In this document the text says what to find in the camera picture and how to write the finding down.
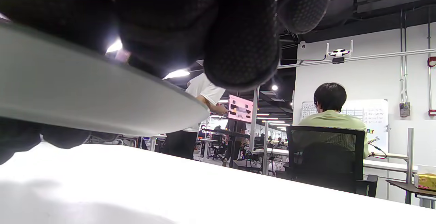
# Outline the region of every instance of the monitor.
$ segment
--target monitor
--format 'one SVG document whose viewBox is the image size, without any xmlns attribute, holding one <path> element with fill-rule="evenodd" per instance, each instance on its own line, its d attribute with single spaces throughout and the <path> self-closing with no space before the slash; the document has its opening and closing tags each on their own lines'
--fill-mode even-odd
<svg viewBox="0 0 436 224">
<path fill-rule="evenodd" d="M 229 112 L 227 118 L 251 123 L 253 102 L 235 95 L 229 95 Z"/>
</svg>

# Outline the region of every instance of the black desk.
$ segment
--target black desk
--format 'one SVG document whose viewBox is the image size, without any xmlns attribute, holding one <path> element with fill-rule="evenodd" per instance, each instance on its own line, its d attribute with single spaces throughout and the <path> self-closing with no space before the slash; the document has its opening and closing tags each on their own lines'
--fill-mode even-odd
<svg viewBox="0 0 436 224">
<path fill-rule="evenodd" d="M 242 133 L 238 133 L 238 132 L 233 132 L 233 131 L 229 131 L 229 130 L 225 130 L 225 129 L 208 129 L 205 128 L 203 129 L 204 131 L 209 131 L 209 132 L 214 132 L 217 135 L 223 135 L 223 134 L 227 134 L 229 136 L 234 136 L 234 137 L 242 137 L 242 138 L 250 138 L 249 134 L 242 134 Z"/>
<path fill-rule="evenodd" d="M 207 129 L 207 128 L 205 128 L 205 129 L 203 129 L 203 130 L 205 130 L 205 131 L 209 131 L 209 132 L 213 132 L 213 133 L 215 133 L 215 134 L 217 134 L 217 135 L 223 135 L 223 134 L 227 134 L 227 135 L 229 135 L 230 137 L 233 137 L 233 141 L 235 141 L 236 140 L 236 138 L 247 138 L 247 139 L 249 139 L 250 138 L 250 135 L 249 134 L 242 134 L 242 133 L 238 133 L 238 132 L 233 132 L 233 131 L 229 131 L 229 130 L 225 130 L 225 129 Z M 233 146 L 232 146 L 232 153 L 230 154 L 230 162 L 229 162 L 229 166 L 230 166 L 230 168 L 233 168 L 233 155 L 234 155 L 234 151 L 236 150 L 236 148 L 235 148 L 235 143 L 233 143 L 232 144 Z"/>
<path fill-rule="evenodd" d="M 419 206 L 436 209 L 436 191 L 416 188 L 412 183 L 406 183 L 396 180 L 386 180 L 389 184 L 414 193 L 419 198 Z"/>
</svg>

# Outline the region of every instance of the white t-shirt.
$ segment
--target white t-shirt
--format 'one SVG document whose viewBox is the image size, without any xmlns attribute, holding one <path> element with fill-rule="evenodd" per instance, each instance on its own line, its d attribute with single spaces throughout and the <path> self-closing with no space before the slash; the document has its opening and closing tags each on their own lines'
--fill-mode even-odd
<svg viewBox="0 0 436 224">
<path fill-rule="evenodd" d="M 196 76 L 195 78 L 191 79 L 190 85 L 185 90 L 188 94 L 192 95 L 193 97 L 198 97 L 199 95 L 203 96 L 206 100 L 210 102 L 210 104 L 216 106 L 218 101 L 221 99 L 221 96 L 224 94 L 225 89 L 215 86 L 213 83 L 211 83 L 206 75 L 204 73 Z M 198 132 L 200 128 L 200 123 L 192 125 L 184 131 L 187 132 Z"/>
</svg>

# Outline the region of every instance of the ceiling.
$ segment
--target ceiling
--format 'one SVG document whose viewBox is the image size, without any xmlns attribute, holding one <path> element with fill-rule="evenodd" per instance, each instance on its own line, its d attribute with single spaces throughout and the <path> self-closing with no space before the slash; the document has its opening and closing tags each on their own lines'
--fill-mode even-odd
<svg viewBox="0 0 436 224">
<path fill-rule="evenodd" d="M 310 43 L 397 29 L 400 27 L 401 10 L 407 15 L 408 27 L 426 24 L 429 18 L 432 22 L 436 21 L 436 8 L 429 12 L 429 7 L 427 7 L 433 4 L 436 4 L 436 0 L 330 0 L 325 17 L 313 31 L 296 35 L 286 29 L 283 30 L 280 35 L 281 64 L 296 63 L 297 44 L 300 41 Z M 190 71 L 187 77 L 173 78 L 169 81 L 185 89 L 186 83 L 202 72 L 202 67 L 195 64 Z M 260 87 L 258 113 L 268 113 L 270 117 L 278 117 L 282 121 L 292 123 L 293 111 L 290 102 L 295 88 L 295 75 L 295 68 L 279 69 L 271 80 Z M 278 86 L 274 95 L 262 93 L 270 91 L 273 84 Z M 253 100 L 253 94 L 254 91 L 250 91 L 238 95 L 244 99 Z M 229 92 L 226 92 L 223 99 L 228 99 L 228 95 Z M 274 101 L 273 99 L 276 98 L 283 101 Z"/>
</svg>

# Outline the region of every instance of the red fire alarm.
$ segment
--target red fire alarm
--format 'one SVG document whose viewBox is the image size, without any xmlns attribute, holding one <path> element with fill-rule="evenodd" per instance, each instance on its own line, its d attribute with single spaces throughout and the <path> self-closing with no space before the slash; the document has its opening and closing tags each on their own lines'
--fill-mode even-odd
<svg viewBox="0 0 436 224">
<path fill-rule="evenodd" d="M 427 61 L 427 65 L 429 67 L 434 67 L 436 66 L 436 57 L 430 57 Z"/>
</svg>

